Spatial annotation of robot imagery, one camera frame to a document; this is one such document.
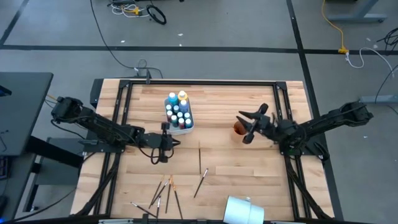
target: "white cup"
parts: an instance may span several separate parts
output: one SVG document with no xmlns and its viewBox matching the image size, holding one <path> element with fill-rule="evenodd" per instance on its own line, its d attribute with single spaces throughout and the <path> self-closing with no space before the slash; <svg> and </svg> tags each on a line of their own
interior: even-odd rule
<svg viewBox="0 0 398 224">
<path fill-rule="evenodd" d="M 242 200 L 229 196 L 223 221 L 227 224 L 262 224 L 264 209 L 252 205 L 249 198 Z"/>
</svg>

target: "paint bottle cap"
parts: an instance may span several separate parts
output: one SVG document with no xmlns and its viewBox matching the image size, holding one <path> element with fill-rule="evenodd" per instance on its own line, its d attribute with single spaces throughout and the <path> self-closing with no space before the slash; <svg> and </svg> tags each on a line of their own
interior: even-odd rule
<svg viewBox="0 0 398 224">
<path fill-rule="evenodd" d="M 184 91 L 180 91 L 180 93 L 178 94 L 180 97 L 184 97 L 185 96 L 185 92 Z"/>
</svg>

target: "wooden tabletop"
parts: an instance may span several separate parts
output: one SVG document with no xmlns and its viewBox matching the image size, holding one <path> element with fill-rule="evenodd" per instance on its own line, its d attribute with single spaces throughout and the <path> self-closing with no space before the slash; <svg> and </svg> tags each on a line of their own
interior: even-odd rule
<svg viewBox="0 0 398 224">
<path fill-rule="evenodd" d="M 109 119 L 118 92 L 118 79 L 104 80 L 96 112 Z M 311 119 L 302 82 L 287 82 L 294 120 L 298 123 Z M 250 197 L 251 202 L 265 210 L 265 220 L 293 220 L 284 158 L 278 145 L 256 135 L 251 144 L 234 141 L 232 127 L 238 111 L 256 111 L 267 103 L 267 115 L 275 112 L 275 101 L 268 86 L 228 85 L 133 85 L 127 124 L 141 126 L 146 133 L 160 133 L 166 121 L 164 99 L 170 92 L 187 92 L 195 127 L 192 133 L 175 136 L 181 145 L 166 164 L 152 165 L 137 148 L 127 147 L 121 156 L 118 179 L 111 212 L 112 217 L 141 218 L 142 211 L 134 202 L 148 208 L 157 185 L 173 175 L 184 219 L 222 220 L 229 195 Z M 126 99 L 123 93 L 122 105 Z M 76 213 L 90 199 L 98 186 L 104 154 L 97 153 L 81 168 L 78 187 L 71 213 Z M 208 168 L 208 175 L 196 198 L 193 198 Z M 308 191 L 319 206 L 333 216 L 330 196 L 322 164 L 315 156 L 302 157 Z M 301 196 L 296 188 L 300 214 L 303 217 Z M 105 190 L 104 212 L 108 190 Z M 180 218 L 174 193 L 170 193 L 169 210 L 165 213 L 167 188 L 162 194 L 159 218 Z"/>
</svg>

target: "gray floor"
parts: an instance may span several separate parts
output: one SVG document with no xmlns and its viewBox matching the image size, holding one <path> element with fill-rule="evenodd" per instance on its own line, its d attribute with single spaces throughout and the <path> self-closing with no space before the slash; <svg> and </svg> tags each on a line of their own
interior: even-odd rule
<svg viewBox="0 0 398 224">
<path fill-rule="evenodd" d="M 0 1 L 0 33 L 12 20 L 22 1 Z M 167 15 L 161 26 L 148 19 L 116 16 L 105 0 L 93 0 L 104 37 L 109 45 L 120 46 L 199 46 L 296 48 L 285 1 L 201 0 L 157 5 Z M 6 45 L 93 45 L 103 46 L 91 15 L 89 0 L 30 0 Z M 293 0 L 305 49 L 338 49 L 340 35 L 320 14 L 322 1 Z M 380 1 L 372 12 L 386 13 L 382 24 L 344 24 L 347 48 L 373 47 L 375 40 L 396 28 L 398 3 Z M 355 2 L 328 1 L 328 13 L 346 12 Z M 384 48 L 381 43 L 378 49 Z M 242 80 L 303 80 L 298 54 L 249 52 L 115 52 L 128 65 L 139 59 L 163 71 L 165 78 L 215 78 Z M 351 56 L 353 63 L 359 57 Z M 374 95 L 388 73 L 377 56 L 365 56 L 363 69 L 351 68 L 342 55 L 307 55 L 321 113 Z M 398 56 L 387 58 L 394 66 Z M 52 72 L 49 93 L 72 96 L 86 105 L 94 78 L 130 77 L 131 70 L 118 65 L 105 51 L 0 50 L 0 70 Z M 397 78 L 389 79 L 382 93 L 397 94 Z M 398 116 L 386 106 L 369 106 L 375 118 L 362 127 L 342 127 L 326 134 L 336 184 L 345 220 L 395 223 L 398 210 Z M 34 136 L 73 137 L 53 128 L 46 105 L 34 129 Z M 84 134 L 76 126 L 67 126 Z M 72 186 L 42 187 L 35 205 L 44 207 L 67 194 Z M 73 196 L 62 204 L 32 218 L 68 214 Z"/>
</svg>

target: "small bottle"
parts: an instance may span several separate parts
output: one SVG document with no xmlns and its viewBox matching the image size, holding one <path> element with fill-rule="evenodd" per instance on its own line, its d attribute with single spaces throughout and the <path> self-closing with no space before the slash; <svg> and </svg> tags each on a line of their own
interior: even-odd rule
<svg viewBox="0 0 398 224">
<path fill-rule="evenodd" d="M 172 105 L 166 105 L 166 111 L 169 111 L 169 110 L 172 110 L 172 109 L 173 109 Z"/>
<path fill-rule="evenodd" d="M 185 121 L 183 118 L 178 119 L 178 125 L 180 126 L 180 129 L 185 128 Z"/>
<path fill-rule="evenodd" d="M 178 119 L 182 118 L 182 116 L 183 116 L 183 113 L 181 113 L 181 112 L 178 112 L 178 113 L 177 113 L 177 118 L 178 118 Z"/>
<path fill-rule="evenodd" d="M 186 113 L 186 112 L 188 112 L 188 109 L 189 109 L 188 101 L 182 100 L 180 102 L 180 111 L 183 113 Z"/>
<path fill-rule="evenodd" d="M 185 127 L 186 128 L 192 128 L 192 121 L 191 121 L 191 119 L 186 119 L 185 120 Z"/>
<path fill-rule="evenodd" d="M 180 107 L 179 107 L 178 105 L 175 105 L 175 106 L 173 107 L 173 111 L 174 111 L 174 113 L 180 112 Z"/>
<path fill-rule="evenodd" d="M 180 91 L 180 93 L 178 93 L 178 100 L 179 101 L 188 100 L 187 93 L 185 93 L 184 91 Z"/>
<path fill-rule="evenodd" d="M 173 111 L 167 111 L 166 115 L 167 115 L 167 121 L 171 121 L 172 116 L 173 116 Z"/>
<path fill-rule="evenodd" d="M 177 123 L 177 116 L 175 116 L 175 115 L 172 115 L 172 125 L 175 126 L 175 127 L 178 126 L 178 123 Z"/>
<path fill-rule="evenodd" d="M 178 97 L 175 95 L 175 93 L 169 93 L 169 103 L 172 106 L 175 106 L 178 104 Z"/>
</svg>

